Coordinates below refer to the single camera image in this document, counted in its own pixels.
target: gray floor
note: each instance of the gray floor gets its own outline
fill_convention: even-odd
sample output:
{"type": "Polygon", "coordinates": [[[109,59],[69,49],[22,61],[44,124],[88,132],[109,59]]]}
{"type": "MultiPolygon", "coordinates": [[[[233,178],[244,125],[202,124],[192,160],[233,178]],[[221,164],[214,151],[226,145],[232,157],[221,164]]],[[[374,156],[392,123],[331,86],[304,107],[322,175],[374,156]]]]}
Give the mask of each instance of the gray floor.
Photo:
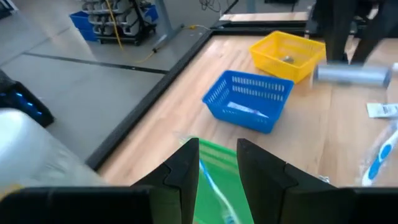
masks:
{"type": "MultiPolygon", "coordinates": [[[[116,44],[85,42],[68,15],[81,8],[75,0],[13,0],[17,14],[0,20],[0,68],[25,84],[49,107],[56,122],[48,127],[56,138],[86,159],[121,122],[163,75],[107,68],[24,55],[24,52],[77,58],[98,62],[136,65],[169,70],[190,49],[205,30],[183,30],[148,61],[136,64],[152,49],[163,33],[142,46],[125,45],[122,53],[116,44]]],[[[222,10],[233,0],[220,0],[222,10]]],[[[295,11],[306,11],[312,0],[301,0],[295,11]]],[[[219,18],[202,11],[198,1],[166,0],[173,26],[201,24],[211,26],[219,18]]],[[[285,4],[264,4],[256,0],[257,12],[289,12],[285,4]]],[[[240,1],[232,13],[245,13],[240,1]]]]}

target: black frame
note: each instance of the black frame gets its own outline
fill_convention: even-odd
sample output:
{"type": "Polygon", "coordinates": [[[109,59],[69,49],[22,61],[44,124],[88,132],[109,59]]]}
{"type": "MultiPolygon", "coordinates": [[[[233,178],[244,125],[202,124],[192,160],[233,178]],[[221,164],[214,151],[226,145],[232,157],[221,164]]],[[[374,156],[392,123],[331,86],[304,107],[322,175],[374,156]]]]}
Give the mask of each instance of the black frame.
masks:
{"type": "MultiPolygon", "coordinates": [[[[228,12],[238,0],[227,9],[228,12]]],[[[181,74],[197,53],[214,35],[261,35],[265,36],[274,30],[280,30],[294,35],[309,35],[310,38],[319,38],[321,33],[313,30],[307,21],[217,21],[210,30],[206,31],[192,48],[170,69],[169,72],[151,89],[140,103],[122,120],[114,131],[102,142],[97,150],[86,160],[86,164],[97,171],[123,142],[130,131],[151,109],[166,89],[181,74]]],[[[361,37],[366,24],[357,26],[356,37],[361,37]]],[[[389,34],[389,37],[398,37],[398,29],[389,34]]]]}

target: wooden tabletop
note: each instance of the wooden tabletop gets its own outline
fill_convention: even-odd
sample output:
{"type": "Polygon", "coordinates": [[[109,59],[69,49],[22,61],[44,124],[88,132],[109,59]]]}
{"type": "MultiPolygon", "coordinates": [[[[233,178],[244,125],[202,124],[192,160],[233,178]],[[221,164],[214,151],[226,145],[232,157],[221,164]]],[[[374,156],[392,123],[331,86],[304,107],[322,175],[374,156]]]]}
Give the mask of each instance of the wooden tabletop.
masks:
{"type": "MultiPolygon", "coordinates": [[[[256,36],[214,36],[170,88],[130,132],[100,169],[114,185],[131,185],[172,155],[181,136],[198,136],[230,149],[246,138],[292,165],[314,175],[328,176],[336,186],[358,185],[374,152],[371,145],[387,125],[370,119],[366,103],[397,103],[398,78],[388,90],[363,86],[319,84],[309,79],[294,86],[282,115],[270,134],[215,119],[201,98],[224,70],[266,75],[254,67],[249,46],[256,36]]],[[[398,40],[387,39],[369,63],[398,62],[398,40]]],[[[398,185],[392,151],[377,185],[398,185]]]]}

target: white label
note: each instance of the white label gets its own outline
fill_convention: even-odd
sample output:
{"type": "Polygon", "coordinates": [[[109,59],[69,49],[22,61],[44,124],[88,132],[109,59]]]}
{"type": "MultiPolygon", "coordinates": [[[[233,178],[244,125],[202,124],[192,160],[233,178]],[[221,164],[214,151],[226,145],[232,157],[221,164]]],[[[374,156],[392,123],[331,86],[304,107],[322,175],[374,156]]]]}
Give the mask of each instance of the white label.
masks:
{"type": "Polygon", "coordinates": [[[396,118],[398,117],[398,104],[368,103],[366,104],[370,118],[396,118]]]}
{"type": "Polygon", "coordinates": [[[260,113],[260,111],[256,111],[256,110],[250,109],[248,107],[239,105],[239,104],[234,103],[234,102],[229,102],[227,107],[234,108],[234,109],[241,110],[241,111],[245,111],[245,112],[249,112],[249,113],[254,113],[254,114],[257,114],[259,116],[263,116],[265,118],[268,118],[267,115],[264,115],[264,114],[260,113]]]}

